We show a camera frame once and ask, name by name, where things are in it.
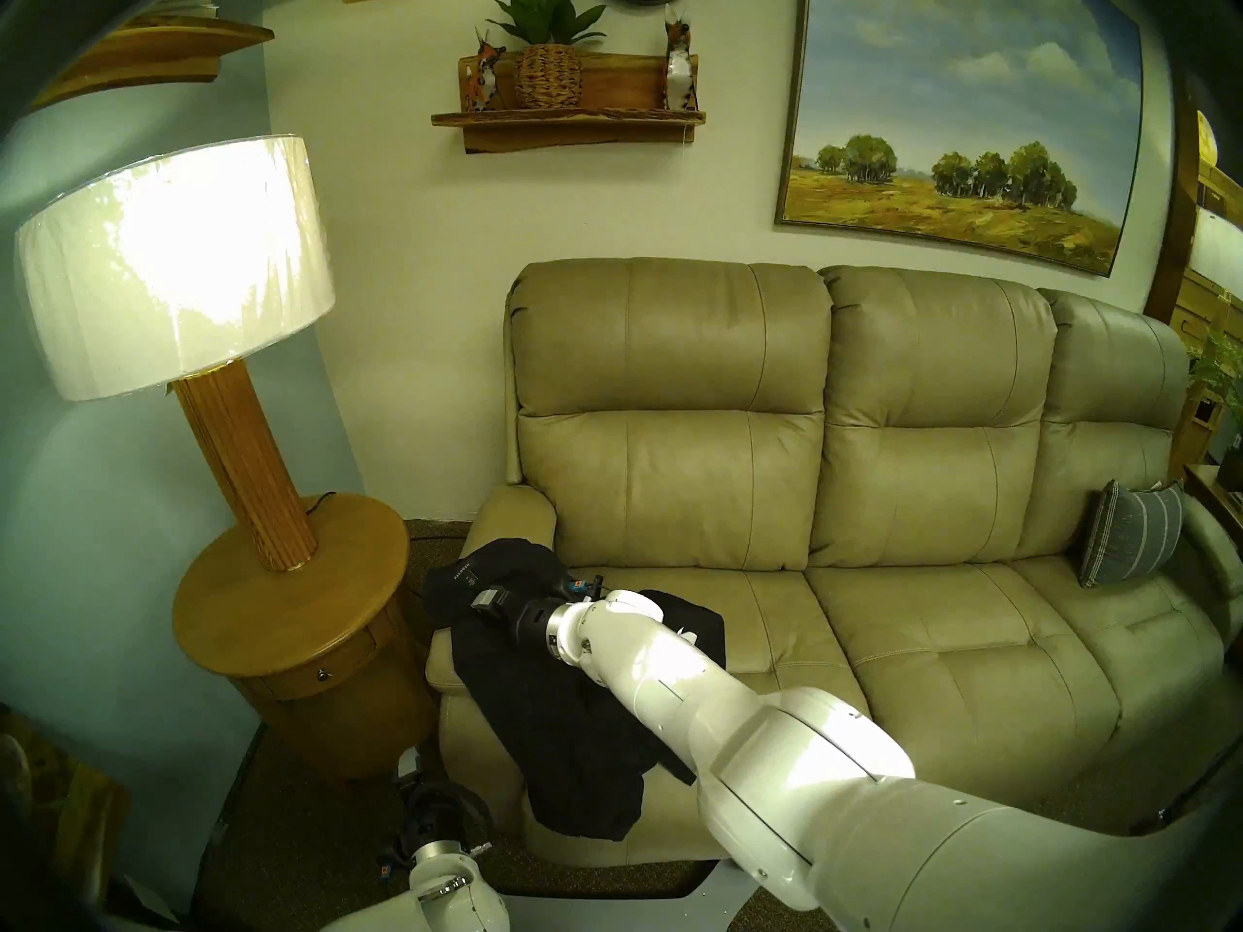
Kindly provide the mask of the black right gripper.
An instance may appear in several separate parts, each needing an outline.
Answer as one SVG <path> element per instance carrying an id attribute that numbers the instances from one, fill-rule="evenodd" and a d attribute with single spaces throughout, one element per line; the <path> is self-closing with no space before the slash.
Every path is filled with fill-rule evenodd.
<path id="1" fill-rule="evenodd" d="M 548 629 L 559 610 L 557 596 L 508 596 L 506 588 L 484 588 L 472 598 L 472 610 L 488 619 L 503 619 L 503 633 L 516 647 L 527 652 L 549 652 L 551 646 L 556 647 L 556 639 L 548 637 Z"/>

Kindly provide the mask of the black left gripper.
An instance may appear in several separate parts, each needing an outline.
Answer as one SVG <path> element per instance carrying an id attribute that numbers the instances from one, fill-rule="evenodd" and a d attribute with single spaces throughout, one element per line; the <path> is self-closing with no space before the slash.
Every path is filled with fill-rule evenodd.
<path id="1" fill-rule="evenodd" d="M 394 782 L 404 816 L 387 847 L 390 865 L 415 865 L 423 850 L 441 846 L 477 856 L 492 844 L 492 816 L 474 792 L 429 773 L 399 775 Z"/>

